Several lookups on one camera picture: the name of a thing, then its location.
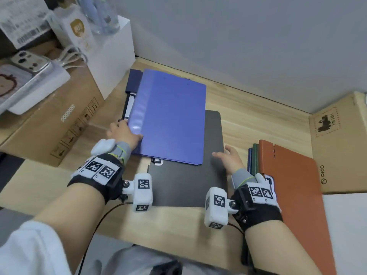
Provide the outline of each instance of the gray sleeve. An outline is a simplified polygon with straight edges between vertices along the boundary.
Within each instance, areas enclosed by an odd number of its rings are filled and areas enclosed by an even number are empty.
[[[245,182],[257,182],[256,179],[245,169],[241,168],[232,174],[233,188],[237,189]]]
[[[131,148],[128,143],[120,141],[116,143],[110,154],[116,155],[118,159],[122,160],[124,162],[124,165],[126,165],[131,155]]]

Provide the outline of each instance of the gray wall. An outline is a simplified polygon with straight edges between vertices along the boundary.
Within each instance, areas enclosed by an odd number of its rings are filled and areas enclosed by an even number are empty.
[[[307,111],[367,89],[367,0],[114,0],[143,58]]]

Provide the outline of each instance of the green notebook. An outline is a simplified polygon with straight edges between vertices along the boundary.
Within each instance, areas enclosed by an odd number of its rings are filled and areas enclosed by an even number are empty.
[[[259,164],[258,164],[258,149],[259,144],[253,145],[253,153],[251,160],[251,175],[255,176],[259,172]]]

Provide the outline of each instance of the brown cardboard box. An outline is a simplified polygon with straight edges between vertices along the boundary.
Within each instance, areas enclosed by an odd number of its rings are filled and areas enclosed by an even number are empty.
[[[29,111],[0,116],[0,151],[51,166],[61,163],[104,103],[87,67],[69,73],[67,83]]]
[[[323,193],[367,192],[367,106],[354,92],[310,116]]]

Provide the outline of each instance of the black cable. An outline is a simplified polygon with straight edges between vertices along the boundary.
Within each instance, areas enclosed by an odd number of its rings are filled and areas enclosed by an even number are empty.
[[[119,206],[122,206],[122,205],[132,205],[132,202],[126,202],[126,203],[119,203],[117,206],[114,206],[113,208],[111,208],[108,212],[106,212],[105,215],[103,215],[103,217],[101,218],[101,220],[99,221],[97,227],[95,228],[95,231],[93,233],[93,236],[95,234],[95,232],[97,231],[99,225],[102,223],[103,219],[108,215],[108,213],[110,213],[111,211],[113,211],[115,208],[118,208]],[[84,256],[83,256],[83,259],[81,260],[81,264],[80,264],[80,268],[79,268],[79,272],[78,272],[78,275],[80,275],[81,273],[81,269],[83,268],[83,264],[84,264],[84,261],[85,261],[85,256],[87,255],[87,252],[88,252],[88,248],[89,248],[89,245],[91,244],[91,241],[92,241],[92,238],[91,240],[89,241],[89,244],[88,244],[88,247],[87,249],[85,250],[85,253],[84,253]]]
[[[236,228],[243,236],[245,236],[245,233],[239,227],[231,224],[230,222],[228,222],[228,226],[232,226],[232,227]]]

